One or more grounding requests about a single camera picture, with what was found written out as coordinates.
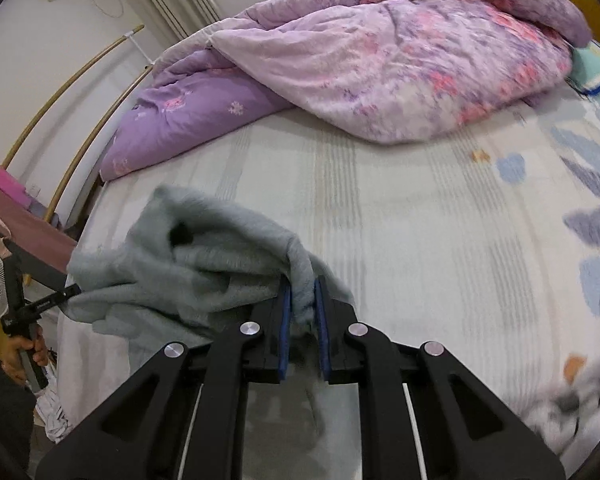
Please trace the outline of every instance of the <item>white cloth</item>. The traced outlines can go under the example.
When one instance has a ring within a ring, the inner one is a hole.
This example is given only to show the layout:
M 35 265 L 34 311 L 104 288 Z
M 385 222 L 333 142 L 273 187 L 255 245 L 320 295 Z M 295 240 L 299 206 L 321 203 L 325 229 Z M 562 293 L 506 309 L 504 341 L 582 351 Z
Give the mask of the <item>white cloth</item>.
M 45 423 L 45 433 L 49 440 L 54 443 L 60 442 L 73 429 L 71 423 L 66 418 L 64 410 L 58 397 L 58 382 L 56 380 L 56 370 L 49 363 L 45 367 L 46 378 L 49 381 L 48 386 L 37 396 L 36 412 Z

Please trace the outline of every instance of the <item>white rod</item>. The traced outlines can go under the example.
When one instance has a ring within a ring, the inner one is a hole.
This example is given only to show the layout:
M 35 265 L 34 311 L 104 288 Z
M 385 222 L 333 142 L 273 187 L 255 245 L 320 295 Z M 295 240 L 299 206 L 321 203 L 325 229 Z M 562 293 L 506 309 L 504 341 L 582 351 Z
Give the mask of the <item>white rod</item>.
M 404 397 L 407 399 L 407 409 L 409 410 L 409 418 L 411 419 L 411 429 L 413 430 L 413 439 L 416 441 L 416 455 L 418 456 L 418 465 L 420 466 L 420 478 L 427 480 L 427 467 L 424 464 L 424 453 L 422 451 L 422 442 L 420 441 L 420 431 L 418 430 L 418 421 L 416 420 L 416 412 L 413 409 L 411 394 L 407 383 L 402 385 L 404 389 Z
M 193 407 L 193 414 L 191 415 L 191 420 L 189 421 L 189 429 L 187 430 L 187 438 L 184 441 L 184 448 L 182 448 L 182 458 L 180 460 L 180 467 L 178 468 L 178 480 L 182 480 L 182 475 L 184 474 L 184 465 L 187 461 L 187 451 L 189 451 L 189 443 L 191 442 L 191 433 L 193 432 L 193 423 L 196 421 L 196 415 L 198 414 L 198 405 L 200 403 L 200 396 L 202 395 L 202 388 L 204 385 L 200 386 L 198 389 L 198 394 L 196 396 L 196 405 Z
M 144 50 L 142 50 L 142 47 L 138 44 L 138 42 L 136 41 L 136 38 L 134 38 L 134 34 L 135 33 L 133 31 L 131 31 L 131 32 L 126 33 L 125 36 L 128 37 L 129 41 L 131 41 L 131 43 L 133 43 L 136 46 L 136 48 L 140 51 L 140 54 L 142 54 L 144 56 L 144 58 L 146 59 L 148 64 L 150 64 L 150 65 L 154 64 L 154 61 L 149 56 L 147 56 L 146 52 Z

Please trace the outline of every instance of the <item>pink floral comforter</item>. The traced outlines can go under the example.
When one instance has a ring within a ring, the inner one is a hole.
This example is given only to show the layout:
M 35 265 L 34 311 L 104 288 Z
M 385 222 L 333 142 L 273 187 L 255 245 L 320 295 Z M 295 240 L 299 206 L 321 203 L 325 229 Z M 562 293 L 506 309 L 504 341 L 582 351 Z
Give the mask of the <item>pink floral comforter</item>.
M 567 42 L 589 40 L 568 0 L 269 0 L 171 47 L 155 71 L 169 80 L 175 62 L 212 48 L 291 103 L 390 144 L 554 86 L 571 69 Z

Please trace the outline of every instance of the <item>wall outlet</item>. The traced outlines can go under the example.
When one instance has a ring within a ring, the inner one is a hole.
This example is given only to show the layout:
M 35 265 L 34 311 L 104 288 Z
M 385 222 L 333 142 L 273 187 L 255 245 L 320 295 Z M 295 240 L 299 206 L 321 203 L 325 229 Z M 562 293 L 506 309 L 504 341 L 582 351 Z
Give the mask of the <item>wall outlet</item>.
M 27 193 L 29 193 L 29 195 L 33 198 L 38 198 L 38 195 L 40 194 L 40 186 L 31 184 L 31 186 L 27 188 Z

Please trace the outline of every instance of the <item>blue striped pillow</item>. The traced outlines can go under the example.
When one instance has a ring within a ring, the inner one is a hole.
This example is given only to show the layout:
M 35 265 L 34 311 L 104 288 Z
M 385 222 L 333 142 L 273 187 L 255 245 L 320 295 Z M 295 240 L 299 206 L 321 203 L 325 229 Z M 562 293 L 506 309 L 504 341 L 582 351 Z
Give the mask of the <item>blue striped pillow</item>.
M 578 92 L 600 97 L 600 44 L 591 41 L 585 48 L 573 49 L 573 69 L 567 82 Z

